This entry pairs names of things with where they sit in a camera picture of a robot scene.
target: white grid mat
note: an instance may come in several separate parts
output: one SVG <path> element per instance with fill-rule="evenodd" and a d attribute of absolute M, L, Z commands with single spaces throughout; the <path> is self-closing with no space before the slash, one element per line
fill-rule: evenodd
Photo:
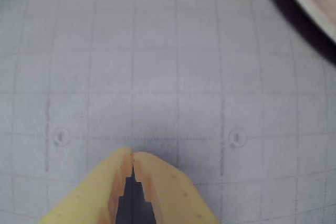
<path fill-rule="evenodd" d="M 121 146 L 222 223 L 336 223 L 335 129 L 336 69 L 272 0 L 0 0 L 0 223 Z"/>

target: table surface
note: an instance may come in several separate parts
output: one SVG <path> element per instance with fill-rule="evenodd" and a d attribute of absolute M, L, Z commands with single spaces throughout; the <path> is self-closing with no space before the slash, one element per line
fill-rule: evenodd
<path fill-rule="evenodd" d="M 222 223 L 335 223 L 334 45 L 286 10 L 0 0 L 0 223 L 36 223 L 121 146 L 189 175 Z"/>

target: grid line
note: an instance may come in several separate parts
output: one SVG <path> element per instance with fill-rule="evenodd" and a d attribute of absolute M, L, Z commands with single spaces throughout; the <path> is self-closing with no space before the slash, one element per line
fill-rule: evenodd
<path fill-rule="evenodd" d="M 253 23 L 254 23 L 254 35 L 257 40 L 257 56 L 258 56 L 258 68 L 259 68 L 259 78 L 260 78 L 260 86 L 261 86 L 261 174 L 263 180 L 260 183 L 260 211 L 259 211 L 259 219 L 262 219 L 263 213 L 262 213 L 262 208 L 263 208 L 263 201 L 264 201 L 264 168 L 265 168 L 265 85 L 264 85 L 264 76 L 263 76 L 263 65 L 261 63 L 261 50 L 260 50 L 260 40 L 258 36 L 258 31 L 257 31 L 257 17 L 256 17 L 256 12 L 255 12 L 255 4 L 253 0 L 250 0 L 251 3 L 251 8 L 252 8 L 252 13 L 253 13 Z"/>

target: plate rim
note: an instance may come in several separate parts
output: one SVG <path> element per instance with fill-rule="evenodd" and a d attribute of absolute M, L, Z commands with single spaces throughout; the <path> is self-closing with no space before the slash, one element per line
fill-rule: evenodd
<path fill-rule="evenodd" d="M 336 24 L 324 13 L 314 0 L 296 0 L 321 30 L 336 43 Z"/>

